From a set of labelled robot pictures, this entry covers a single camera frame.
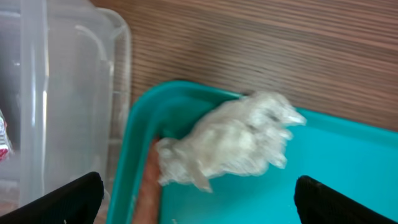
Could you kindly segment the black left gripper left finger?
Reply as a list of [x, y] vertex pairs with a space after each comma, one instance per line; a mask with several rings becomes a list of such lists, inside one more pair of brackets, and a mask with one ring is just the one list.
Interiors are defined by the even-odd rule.
[[90, 172], [1, 216], [1, 224], [93, 224], [103, 198], [101, 176]]

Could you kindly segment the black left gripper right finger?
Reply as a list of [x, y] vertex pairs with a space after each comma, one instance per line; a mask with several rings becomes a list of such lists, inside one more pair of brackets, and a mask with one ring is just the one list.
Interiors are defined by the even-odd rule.
[[294, 203], [302, 224], [397, 224], [307, 175], [296, 181]]

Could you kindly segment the red snack wrapper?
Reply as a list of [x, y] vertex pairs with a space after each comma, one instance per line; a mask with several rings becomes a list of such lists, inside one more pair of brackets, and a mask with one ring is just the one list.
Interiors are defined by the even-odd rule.
[[0, 111], [0, 160], [3, 161], [12, 154], [12, 144], [7, 135], [7, 123], [2, 111]]

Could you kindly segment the white tissue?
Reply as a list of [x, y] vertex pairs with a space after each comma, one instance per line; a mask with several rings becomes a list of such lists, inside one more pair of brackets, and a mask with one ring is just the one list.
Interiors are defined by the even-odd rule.
[[159, 153], [159, 184], [194, 184], [211, 192], [209, 180], [225, 174], [264, 174], [269, 165], [286, 166], [290, 126], [306, 119], [288, 99], [259, 91], [226, 101], [202, 117], [182, 139], [163, 138]]

